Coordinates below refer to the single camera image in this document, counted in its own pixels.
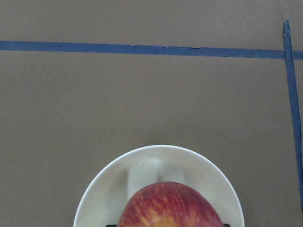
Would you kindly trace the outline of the red yellow apple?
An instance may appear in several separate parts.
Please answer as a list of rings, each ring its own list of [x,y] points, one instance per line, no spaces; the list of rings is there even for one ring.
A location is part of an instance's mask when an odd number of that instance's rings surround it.
[[[124,208],[119,227],[223,227],[216,210],[196,190],[176,182],[150,184]]]

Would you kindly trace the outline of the white small bowl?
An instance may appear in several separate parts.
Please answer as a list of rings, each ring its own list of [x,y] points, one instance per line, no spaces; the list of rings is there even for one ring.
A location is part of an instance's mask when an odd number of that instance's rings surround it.
[[[152,145],[127,152],[104,167],[78,205],[76,227],[105,227],[118,222],[130,198],[156,182],[178,182],[199,192],[223,223],[245,225],[238,196],[223,172],[187,148]]]

